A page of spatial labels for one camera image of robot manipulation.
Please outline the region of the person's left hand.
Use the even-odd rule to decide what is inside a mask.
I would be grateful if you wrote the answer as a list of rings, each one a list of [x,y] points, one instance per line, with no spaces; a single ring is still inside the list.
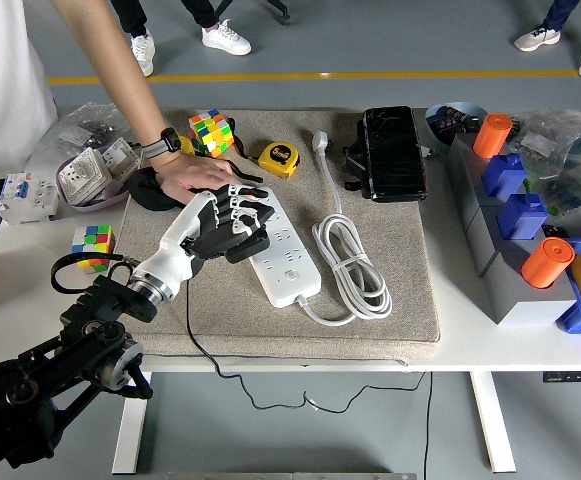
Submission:
[[[197,190],[216,190],[238,184],[231,166],[224,160],[166,152],[150,160],[161,190],[170,198],[189,203]]]

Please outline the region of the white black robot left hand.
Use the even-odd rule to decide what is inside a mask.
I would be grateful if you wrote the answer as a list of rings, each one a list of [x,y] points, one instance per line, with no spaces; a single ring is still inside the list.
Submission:
[[[275,213],[269,192],[225,185],[196,194],[162,236],[159,248],[135,268],[129,287],[154,305],[168,303],[209,259],[234,264],[267,249],[265,223]]]

